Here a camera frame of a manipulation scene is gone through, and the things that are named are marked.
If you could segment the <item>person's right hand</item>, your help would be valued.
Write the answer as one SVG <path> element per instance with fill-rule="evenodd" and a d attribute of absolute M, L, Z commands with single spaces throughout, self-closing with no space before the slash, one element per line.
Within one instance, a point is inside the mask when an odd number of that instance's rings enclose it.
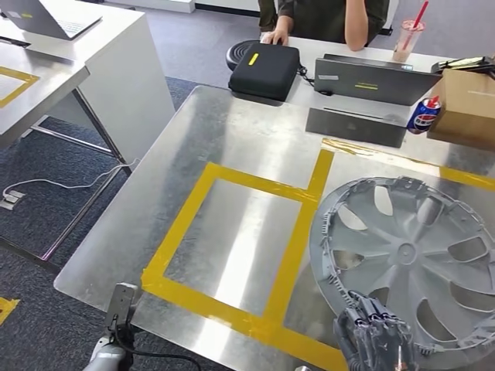
<path fill-rule="evenodd" d="M 278 28 L 270 32 L 262 32 L 260 35 L 260 41 L 264 44 L 287 46 L 289 44 L 289 32 Z"/>

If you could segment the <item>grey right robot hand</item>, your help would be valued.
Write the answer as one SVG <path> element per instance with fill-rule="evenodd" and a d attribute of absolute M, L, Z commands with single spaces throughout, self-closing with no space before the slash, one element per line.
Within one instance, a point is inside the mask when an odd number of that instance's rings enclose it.
<path fill-rule="evenodd" d="M 418 370 L 410 327 L 376 298 L 350 291 L 352 304 L 335 320 L 348 370 Z"/>

